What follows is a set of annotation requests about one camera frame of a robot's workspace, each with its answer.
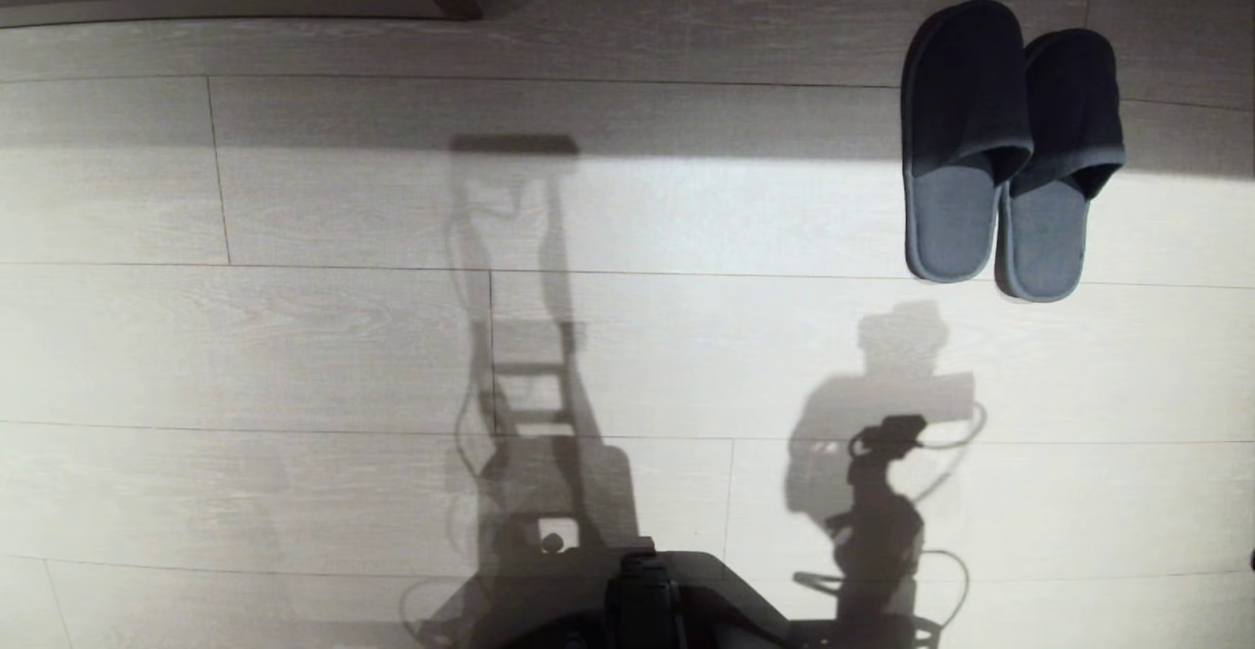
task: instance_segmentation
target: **floor plank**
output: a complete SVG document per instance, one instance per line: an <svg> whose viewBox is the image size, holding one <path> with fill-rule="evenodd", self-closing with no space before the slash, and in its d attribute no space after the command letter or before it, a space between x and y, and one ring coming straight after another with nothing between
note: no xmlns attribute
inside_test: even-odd
<svg viewBox="0 0 1255 649"><path fill-rule="evenodd" d="M212 88L240 264L910 277L894 90ZM1255 181L1219 181L1252 174L1251 114L1126 121L1133 158L1094 203L1086 281L1255 286L1235 247Z"/></svg>
<svg viewBox="0 0 1255 649"><path fill-rule="evenodd" d="M459 579L353 577L221 574L50 564L77 649L164 649L191 636L215 636L241 649L370 646L403 649L409 634L458 639L459 646L489 645L472 638L471 621L487 615L496 595L459 595ZM550 593L517 599L532 616L596 609L601 594L563 598ZM763 593L794 620L831 620L833 599L788 581L759 581ZM916 613L943 621L959 605L959 582L924 581ZM99 603L110 598L109 604ZM944 645L954 646L1246 646L1255 630L1249 575L1220 574L1048 582L975 582L958 606ZM187 613L187 608L197 608ZM522 613L489 615L502 636L535 626Z"/></svg>
<svg viewBox="0 0 1255 649"><path fill-rule="evenodd" d="M558 618L601 611L607 580L50 566L77 649L157 649L187 636L241 649L493 649Z"/></svg>
<svg viewBox="0 0 1255 649"><path fill-rule="evenodd" d="M473 24L181 20L14 29L0 80L171 74L896 85L915 28L963 0L488 0ZM1003 0L1025 33L1086 0Z"/></svg>
<svg viewBox="0 0 1255 649"><path fill-rule="evenodd" d="M0 267L0 419L449 433L486 372L482 272Z"/></svg>
<svg viewBox="0 0 1255 649"><path fill-rule="evenodd" d="M833 599L789 581L754 586L794 619L831 620ZM974 582L959 604L959 582L922 581L916 615L954 621L941 646L1222 646L1255 635L1255 587L1249 572Z"/></svg>
<svg viewBox="0 0 1255 649"><path fill-rule="evenodd" d="M983 442L1245 442L1252 300L1087 284L1040 308L988 282L494 274L493 348L551 363L556 335L515 324L574 324L606 436L850 439L917 412L936 442L981 422Z"/></svg>
<svg viewBox="0 0 1255 649"><path fill-rule="evenodd" d="M1126 98L1255 107L1255 0L1092 0Z"/></svg>
<svg viewBox="0 0 1255 649"><path fill-rule="evenodd" d="M1249 570L1251 443L921 449L889 468L901 496L892 502L873 480L860 482L846 442L737 441L734 458L727 564L749 581L846 575L827 520L848 513L845 534L866 545L867 535L907 534L911 510L922 516L924 549L958 555L978 581ZM955 580L955 571L937 560L917 577Z"/></svg>
<svg viewBox="0 0 1255 649"><path fill-rule="evenodd" d="M722 554L730 456L728 441L0 424L0 554L454 577L545 572L518 535Z"/></svg>
<svg viewBox="0 0 1255 649"><path fill-rule="evenodd" d="M205 78L4 83L0 261L226 264Z"/></svg>
<svg viewBox="0 0 1255 649"><path fill-rule="evenodd" d="M5 646L70 649L44 561L0 556L0 608Z"/></svg>

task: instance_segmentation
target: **slipper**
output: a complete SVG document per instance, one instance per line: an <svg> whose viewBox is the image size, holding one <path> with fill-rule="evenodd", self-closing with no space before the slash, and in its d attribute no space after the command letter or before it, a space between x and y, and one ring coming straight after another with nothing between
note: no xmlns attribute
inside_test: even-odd
<svg viewBox="0 0 1255 649"><path fill-rule="evenodd" d="M1035 153L1000 197L998 282L1025 301L1058 301L1081 282L1089 201L1124 166L1116 54L1089 29L1025 49Z"/></svg>
<svg viewBox="0 0 1255 649"><path fill-rule="evenodd" d="M906 264L930 281L989 261L998 187L1033 153L1019 23L973 0L932 15L902 72Z"/></svg>

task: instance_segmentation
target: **dark gray slipper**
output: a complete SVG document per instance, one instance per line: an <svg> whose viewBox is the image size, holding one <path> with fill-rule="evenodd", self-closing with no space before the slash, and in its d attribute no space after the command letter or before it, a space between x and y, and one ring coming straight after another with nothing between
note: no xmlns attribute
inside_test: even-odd
<svg viewBox="0 0 1255 649"><path fill-rule="evenodd" d="M1081 282L1089 201L1126 161L1116 54L1089 29L1025 50L1033 161L1001 192L998 282L1027 301L1058 301Z"/></svg>
<svg viewBox="0 0 1255 649"><path fill-rule="evenodd" d="M1019 23L973 0L932 15L902 72L906 264L921 279L971 279L989 261L998 187L1033 153Z"/></svg>

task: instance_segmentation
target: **wooden floor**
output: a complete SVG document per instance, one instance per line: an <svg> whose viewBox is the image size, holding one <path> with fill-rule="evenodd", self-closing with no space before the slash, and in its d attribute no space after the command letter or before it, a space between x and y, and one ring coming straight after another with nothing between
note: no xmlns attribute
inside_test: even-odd
<svg viewBox="0 0 1255 649"><path fill-rule="evenodd" d="M5 29L0 645L488 649L643 536L831 620L851 441L919 413L941 646L1251 646L1252 0L1001 0L1119 60L1053 305L905 266L958 1Z"/></svg>

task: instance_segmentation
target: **pair of slippers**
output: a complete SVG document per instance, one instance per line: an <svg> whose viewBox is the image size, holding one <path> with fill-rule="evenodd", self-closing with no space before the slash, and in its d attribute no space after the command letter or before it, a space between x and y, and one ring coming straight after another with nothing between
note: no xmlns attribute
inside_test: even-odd
<svg viewBox="0 0 1255 649"><path fill-rule="evenodd" d="M1007 6L932 15L902 75L906 260L921 279L980 272L1027 301L1076 289L1089 202L1124 164L1116 55L1088 29L1023 48Z"/></svg>

